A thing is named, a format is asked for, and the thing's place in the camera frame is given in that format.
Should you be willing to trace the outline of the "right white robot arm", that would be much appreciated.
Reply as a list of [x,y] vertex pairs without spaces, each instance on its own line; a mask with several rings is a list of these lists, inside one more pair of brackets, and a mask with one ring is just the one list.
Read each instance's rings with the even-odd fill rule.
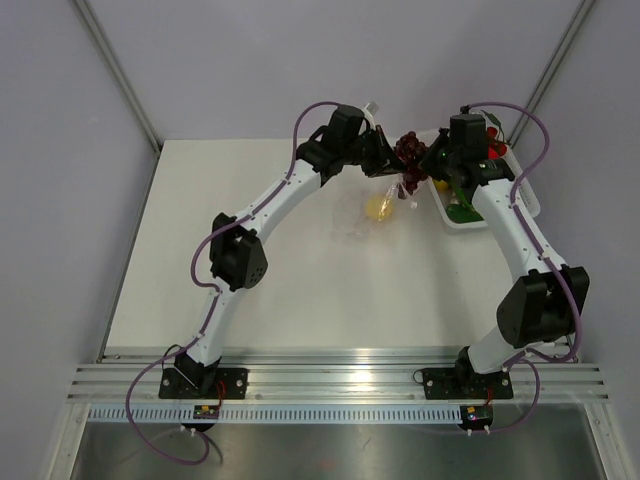
[[465,106],[418,163],[471,203],[513,279],[497,306],[496,327],[463,348],[453,366],[421,370],[429,400],[510,399],[510,367],[528,353],[549,363],[568,362],[582,340],[589,276],[584,268],[569,266],[546,241],[518,192],[525,175],[504,157],[490,158],[491,141],[485,117]]

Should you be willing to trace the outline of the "clear zip top bag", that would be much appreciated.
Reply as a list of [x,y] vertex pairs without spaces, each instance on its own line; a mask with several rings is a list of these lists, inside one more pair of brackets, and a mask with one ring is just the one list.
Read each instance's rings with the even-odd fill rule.
[[386,235],[410,219],[418,205],[397,175],[340,177],[331,201],[331,236],[340,243],[360,243]]

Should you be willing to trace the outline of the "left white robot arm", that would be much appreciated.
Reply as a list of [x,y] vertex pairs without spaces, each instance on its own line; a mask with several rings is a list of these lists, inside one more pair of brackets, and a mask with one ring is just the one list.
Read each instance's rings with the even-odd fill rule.
[[213,279],[196,283],[208,291],[202,325],[194,339],[174,354],[174,365],[161,382],[163,397],[221,396],[217,370],[228,326],[241,298],[267,272],[267,239],[298,204],[347,166],[359,167],[369,178],[405,171],[405,164],[368,113],[350,105],[332,106],[327,124],[305,142],[293,143],[284,175],[239,213],[219,214],[211,234],[197,247],[198,253],[209,253]]

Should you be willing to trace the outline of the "yellow lemon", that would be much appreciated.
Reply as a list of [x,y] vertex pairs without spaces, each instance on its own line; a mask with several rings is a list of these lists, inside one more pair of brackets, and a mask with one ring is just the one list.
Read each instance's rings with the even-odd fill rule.
[[375,222],[385,222],[394,213],[394,201],[386,195],[372,195],[364,204],[366,217]]

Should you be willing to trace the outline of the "white plastic basket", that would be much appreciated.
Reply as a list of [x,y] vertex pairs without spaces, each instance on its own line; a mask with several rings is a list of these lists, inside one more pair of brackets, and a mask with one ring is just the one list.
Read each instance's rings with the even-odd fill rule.
[[[417,138],[427,146],[430,146],[437,138],[438,133],[438,129],[419,131]],[[522,173],[523,168],[520,166],[514,152],[509,146],[503,158],[515,174],[519,175]],[[438,185],[439,182],[434,182],[431,179],[426,180],[423,184],[423,186],[429,189],[435,201],[445,230],[451,234],[458,234],[486,229],[487,224],[481,216],[464,208],[461,200],[457,199],[450,187],[445,188]],[[529,181],[525,179],[518,187],[518,191],[517,197],[522,200],[530,215],[536,218],[540,214],[541,207]]]

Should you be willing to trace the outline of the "strawberry bunch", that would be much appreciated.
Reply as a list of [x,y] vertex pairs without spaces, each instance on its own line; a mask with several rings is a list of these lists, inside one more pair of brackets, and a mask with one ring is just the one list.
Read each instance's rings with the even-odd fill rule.
[[498,117],[488,111],[482,111],[487,122],[487,137],[490,150],[495,153],[496,158],[504,157],[509,151],[509,143],[506,139],[502,122]]

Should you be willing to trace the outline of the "purple grape bunch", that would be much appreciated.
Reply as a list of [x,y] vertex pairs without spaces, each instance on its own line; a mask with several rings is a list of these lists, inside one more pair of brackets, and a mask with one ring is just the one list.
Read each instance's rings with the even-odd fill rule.
[[406,200],[428,178],[419,168],[419,161],[427,153],[428,147],[418,138],[415,131],[409,131],[396,141],[393,150],[406,167],[406,170],[401,174],[398,186],[398,198]]

